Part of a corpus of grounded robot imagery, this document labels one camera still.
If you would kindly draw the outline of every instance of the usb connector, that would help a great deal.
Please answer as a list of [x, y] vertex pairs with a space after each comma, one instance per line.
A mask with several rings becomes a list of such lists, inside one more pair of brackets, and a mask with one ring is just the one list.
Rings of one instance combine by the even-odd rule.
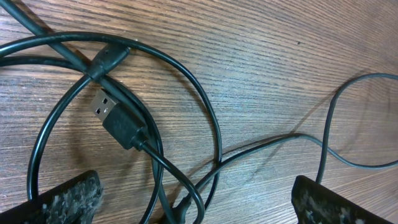
[[90, 109], [94, 112], [95, 116], [103, 122], [109, 112], [118, 103], [119, 101], [117, 99], [107, 94], [104, 90], [98, 90], [90, 104]]
[[146, 124], [128, 107], [104, 90], [98, 90], [90, 108], [102, 121], [102, 126], [123, 148], [135, 147], [141, 150], [147, 142]]

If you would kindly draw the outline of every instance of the textured black object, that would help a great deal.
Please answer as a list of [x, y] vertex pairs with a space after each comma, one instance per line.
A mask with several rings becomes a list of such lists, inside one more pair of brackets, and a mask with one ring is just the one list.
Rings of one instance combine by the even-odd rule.
[[90, 224], [101, 205], [103, 187], [89, 170], [31, 200], [0, 214], [2, 224]]
[[303, 175], [294, 182], [292, 203], [299, 224], [391, 223]]

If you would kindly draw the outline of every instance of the small connector end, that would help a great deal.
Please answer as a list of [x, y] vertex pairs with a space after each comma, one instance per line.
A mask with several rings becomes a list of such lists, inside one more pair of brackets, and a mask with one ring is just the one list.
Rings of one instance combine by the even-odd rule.
[[103, 122], [117, 103], [119, 101], [104, 90], [98, 90], [93, 101], [91, 101], [90, 110]]

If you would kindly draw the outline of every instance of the wooden desk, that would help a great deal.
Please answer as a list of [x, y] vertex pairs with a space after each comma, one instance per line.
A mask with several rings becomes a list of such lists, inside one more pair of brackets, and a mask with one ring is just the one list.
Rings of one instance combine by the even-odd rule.
[[[296, 131], [321, 139], [331, 95], [343, 82], [365, 73], [398, 74], [398, 2], [393, 0], [15, 2], [55, 31], [137, 38], [180, 60], [213, 104], [225, 158], [243, 150], [237, 147], [276, 134]], [[32, 35], [4, 10], [0, 29], [0, 44]], [[93, 57], [103, 45], [68, 46]], [[19, 54], [57, 56], [47, 46]], [[3, 212], [26, 200], [27, 164], [37, 133], [81, 74], [45, 66], [4, 67], [0, 73]], [[193, 182], [203, 177], [211, 168], [204, 164], [212, 159], [213, 138], [187, 79], [142, 52], [133, 52], [111, 75], [145, 102], [167, 158]], [[40, 166], [40, 192], [94, 169], [105, 186], [95, 223], [137, 223], [154, 186], [150, 159], [123, 150], [88, 111], [97, 88], [85, 88], [51, 133]], [[336, 108], [330, 146], [363, 164], [398, 159], [397, 95], [398, 82], [383, 79], [348, 89]], [[299, 140], [235, 163], [221, 173], [204, 223], [296, 223], [290, 203], [295, 176], [314, 179], [319, 158], [318, 146]], [[323, 185], [398, 222], [397, 179], [398, 167], [359, 170], [329, 156]], [[181, 198], [182, 188], [170, 174], [164, 185], [171, 202]], [[158, 203], [151, 220], [162, 213]], [[192, 206], [187, 220], [195, 214]]]

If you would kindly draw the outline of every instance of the usb cable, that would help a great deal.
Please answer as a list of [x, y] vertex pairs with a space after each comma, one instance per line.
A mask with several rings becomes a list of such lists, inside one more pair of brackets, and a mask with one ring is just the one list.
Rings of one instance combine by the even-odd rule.
[[[91, 102], [90, 108], [92, 112], [103, 122], [103, 127], [110, 133], [110, 135], [117, 140], [125, 149], [136, 148], [138, 151], [144, 151], [152, 158], [152, 171], [155, 179], [155, 187], [148, 204], [148, 207], [143, 215], [140, 223], [147, 223], [150, 215], [155, 207], [155, 203], [159, 198], [165, 215], [160, 220], [161, 223], [185, 223], [185, 214], [192, 200], [197, 206], [197, 219], [195, 223], [201, 223], [205, 216], [205, 210], [208, 208], [211, 200], [215, 194], [220, 171], [230, 166], [237, 160], [244, 158], [252, 153], [267, 149], [268, 147], [281, 144], [283, 142], [294, 139], [307, 139], [322, 147], [322, 155], [320, 166], [317, 174], [317, 182], [322, 181], [325, 170], [326, 156], [329, 152], [345, 164], [361, 169], [384, 169], [398, 165], [398, 161], [381, 164], [376, 166], [368, 166], [362, 164], [355, 164], [347, 161], [335, 151], [328, 147], [328, 138], [330, 132], [330, 124], [333, 117], [334, 108], [338, 97], [350, 85], [368, 78], [388, 78], [398, 80], [397, 75], [390, 75], [385, 73], [375, 73], [363, 75], [358, 78], [347, 81], [335, 93], [330, 103], [330, 108], [326, 117], [325, 130], [323, 134], [323, 141], [316, 139], [313, 136], [301, 133], [286, 134], [285, 136], [275, 137], [273, 140], [261, 144], [259, 146], [250, 148], [246, 151], [240, 152], [224, 161], [222, 158], [221, 145], [221, 131], [218, 126], [216, 115], [213, 111], [211, 103], [198, 80], [193, 74], [185, 68], [180, 62], [170, 57], [169, 55], [152, 48], [148, 45], [140, 43], [136, 40], [131, 40], [123, 37], [118, 37], [109, 34], [99, 34], [93, 32], [59, 32], [54, 34], [46, 34], [43, 28], [32, 21], [23, 11], [21, 11], [10, 0], [0, 0], [0, 6], [15, 19], [17, 19], [23, 26], [28, 28], [37, 37], [28, 37], [21, 40], [16, 40], [0, 46], [0, 67], [7, 65], [25, 65], [25, 64], [41, 64], [53, 65], [63, 68], [69, 68], [76, 71], [81, 71], [83, 76], [64, 94], [60, 101], [55, 105], [50, 112], [42, 129], [37, 136], [35, 146], [29, 161], [29, 168], [27, 173], [27, 196], [29, 200], [37, 198], [38, 191], [38, 175], [39, 166], [44, 147], [47, 139], [50, 136], [51, 130], [57, 122], [58, 118], [67, 107], [69, 102], [89, 84], [89, 82], [99, 83], [103, 89], [98, 90], [96, 96]], [[62, 45], [66, 41], [96, 41], [107, 43], [90, 64], [85, 64], [81, 58], [75, 55], [71, 50]], [[42, 56], [23, 56], [10, 57], [10, 54], [25, 50], [31, 47], [40, 45], [49, 45], [54, 48], [62, 58], [42, 57]], [[156, 123], [144, 104], [124, 85], [120, 84], [107, 74], [119, 65], [128, 55], [129, 49], [137, 49], [148, 54], [151, 54], [180, 72], [182, 72], [193, 84], [199, 93], [206, 112], [210, 115], [213, 133], [215, 137], [215, 167], [207, 173], [196, 185], [194, 185], [180, 170], [178, 170], [170, 161], [164, 157], [162, 140]], [[163, 168], [169, 171], [180, 183], [187, 188], [188, 195], [175, 207], [171, 208], [167, 197], [165, 195], [162, 177]], [[213, 179], [210, 194], [205, 203], [200, 195], [200, 191], [204, 186]]]

